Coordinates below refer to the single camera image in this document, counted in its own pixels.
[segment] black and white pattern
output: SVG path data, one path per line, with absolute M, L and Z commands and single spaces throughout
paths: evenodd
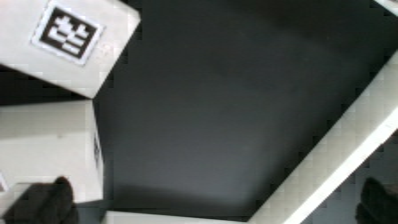
M 99 39 L 103 26 L 69 7 L 50 3 L 32 43 L 83 65 Z

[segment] black object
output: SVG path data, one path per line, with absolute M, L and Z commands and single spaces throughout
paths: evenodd
M 106 209 L 249 220 L 396 40 L 369 1 L 144 1 L 94 99 Z
M 0 64 L 0 105 L 83 100 L 85 97 Z
M 3 215 L 5 224 L 76 224 L 73 189 L 64 177 L 53 184 L 34 184 Z
M 366 179 L 355 216 L 359 224 L 398 223 L 396 193 L 387 191 L 385 186 L 373 178 Z

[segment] white border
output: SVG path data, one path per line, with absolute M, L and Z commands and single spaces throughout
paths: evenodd
M 64 53 L 51 45 L 48 45 L 39 40 L 44 29 L 46 29 L 46 24 L 48 24 L 48 20 L 50 20 L 50 17 L 51 17 L 55 7 L 60 8 L 90 26 L 96 27 L 96 33 L 92 35 L 90 44 L 85 48 L 85 53 L 83 53 L 80 59 L 73 58 L 67 53 Z M 85 65 L 87 59 L 89 59 L 89 56 L 90 56 L 90 53 L 92 53 L 92 49 L 94 49 L 94 46 L 96 46 L 96 43 L 98 43 L 98 40 L 99 40 L 99 37 L 101 37 L 103 30 L 105 30 L 105 26 L 99 23 L 96 23 L 85 16 L 82 16 L 82 14 L 73 12 L 69 7 L 66 7 L 55 1 L 51 1 L 48 3 L 48 8 L 46 8 L 46 11 L 44 11 L 44 14 L 42 14 L 39 27 L 35 28 L 35 33 L 34 33 L 34 37 L 32 37 L 32 44 L 41 49 L 44 49 L 50 53 L 53 53 L 58 57 L 62 57 L 67 61 L 73 61 L 78 65 Z

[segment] black panel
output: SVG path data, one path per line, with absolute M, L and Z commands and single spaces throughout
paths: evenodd
M 385 63 L 396 28 L 369 1 L 142 3 L 142 38 L 96 98 L 114 210 L 247 220 Z

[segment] white panel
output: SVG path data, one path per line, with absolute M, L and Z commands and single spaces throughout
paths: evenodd
M 398 2 L 396 0 L 375 0 L 391 13 L 398 16 Z
M 9 187 L 71 181 L 74 202 L 103 198 L 92 102 L 0 107 L 0 170 Z
M 243 222 L 199 219 L 167 215 L 149 215 L 126 212 L 106 212 L 103 224 L 243 224 Z
M 62 5 L 69 14 L 103 27 L 98 41 L 87 45 L 87 62 L 71 57 L 67 60 L 66 51 L 57 53 L 51 47 L 37 47 L 37 32 L 53 4 Z M 137 11 L 117 0 L 2 0 L 0 8 L 0 64 L 92 98 L 138 25 Z M 74 36 L 76 33 L 83 34 L 78 28 L 73 30 L 66 45 L 76 38 L 85 38 L 85 35 Z

